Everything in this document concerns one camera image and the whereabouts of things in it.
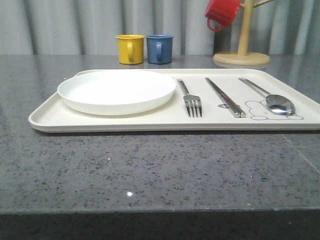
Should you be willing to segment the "silver metal fork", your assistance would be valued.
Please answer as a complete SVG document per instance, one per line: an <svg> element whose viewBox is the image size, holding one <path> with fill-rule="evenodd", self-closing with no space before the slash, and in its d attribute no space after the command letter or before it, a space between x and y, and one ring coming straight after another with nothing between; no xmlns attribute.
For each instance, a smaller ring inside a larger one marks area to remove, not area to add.
<svg viewBox="0 0 320 240"><path fill-rule="evenodd" d="M202 117L202 102L197 95L190 94L187 86L182 79L177 79L177 82L184 93L183 101L186 107L187 114L190 118Z"/></svg>

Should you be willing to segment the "white round plate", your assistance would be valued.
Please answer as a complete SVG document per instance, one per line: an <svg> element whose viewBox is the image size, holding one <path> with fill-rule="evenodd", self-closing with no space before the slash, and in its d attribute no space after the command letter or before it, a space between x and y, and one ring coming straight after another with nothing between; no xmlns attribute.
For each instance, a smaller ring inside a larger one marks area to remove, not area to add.
<svg viewBox="0 0 320 240"><path fill-rule="evenodd" d="M62 82L57 92L67 106L79 112L123 116L164 105L176 85L174 79L162 73L109 69L74 76Z"/></svg>

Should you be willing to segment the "wooden mug tree stand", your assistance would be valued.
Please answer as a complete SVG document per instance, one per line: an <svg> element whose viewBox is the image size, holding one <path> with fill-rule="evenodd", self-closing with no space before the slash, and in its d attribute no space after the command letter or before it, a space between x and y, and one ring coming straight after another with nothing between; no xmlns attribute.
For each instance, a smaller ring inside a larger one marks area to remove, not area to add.
<svg viewBox="0 0 320 240"><path fill-rule="evenodd" d="M267 54L249 52L249 40L253 21L254 8L262 6L272 0L245 0L240 6L243 8L243 18L237 51L223 51L213 55L213 60L223 64L254 66L266 65L270 62Z"/></svg>

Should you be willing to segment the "beige rabbit serving tray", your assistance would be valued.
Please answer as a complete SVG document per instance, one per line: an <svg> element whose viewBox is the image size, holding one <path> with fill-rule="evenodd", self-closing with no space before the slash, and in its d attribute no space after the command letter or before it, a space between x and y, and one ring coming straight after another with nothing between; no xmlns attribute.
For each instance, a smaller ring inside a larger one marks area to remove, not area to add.
<svg viewBox="0 0 320 240"><path fill-rule="evenodd" d="M46 133L132 131L285 131L318 130L320 105L275 77L254 69L180 68L159 73L182 79L202 103L202 117L189 117L183 92L151 111L127 116L98 116L68 107L55 93L29 115L31 126ZM272 94L293 102L296 113L276 115L266 108L264 96L244 84L246 78Z"/></svg>

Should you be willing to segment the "red mug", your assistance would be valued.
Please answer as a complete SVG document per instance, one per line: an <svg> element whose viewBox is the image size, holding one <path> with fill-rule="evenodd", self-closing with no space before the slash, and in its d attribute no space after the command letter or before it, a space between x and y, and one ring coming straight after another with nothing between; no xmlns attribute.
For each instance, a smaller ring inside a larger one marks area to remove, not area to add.
<svg viewBox="0 0 320 240"><path fill-rule="evenodd" d="M232 24L241 7L240 0L210 0L205 9L207 26L214 32Z"/></svg>

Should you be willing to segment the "blue mug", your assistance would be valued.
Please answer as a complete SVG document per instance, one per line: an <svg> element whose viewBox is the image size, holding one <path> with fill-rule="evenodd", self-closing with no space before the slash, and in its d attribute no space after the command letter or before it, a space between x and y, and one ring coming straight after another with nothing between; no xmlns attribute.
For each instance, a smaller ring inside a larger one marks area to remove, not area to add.
<svg viewBox="0 0 320 240"><path fill-rule="evenodd" d="M173 52L173 39L173 35L147 35L147 61L151 64L171 63Z"/></svg>

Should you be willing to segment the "yellow mug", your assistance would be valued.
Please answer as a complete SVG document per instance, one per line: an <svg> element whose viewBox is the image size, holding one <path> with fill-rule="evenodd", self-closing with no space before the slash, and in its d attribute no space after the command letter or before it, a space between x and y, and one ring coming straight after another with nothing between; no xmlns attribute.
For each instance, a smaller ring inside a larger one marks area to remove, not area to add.
<svg viewBox="0 0 320 240"><path fill-rule="evenodd" d="M115 38L118 44L118 60L121 64L137 65L144 62L144 35L122 34Z"/></svg>

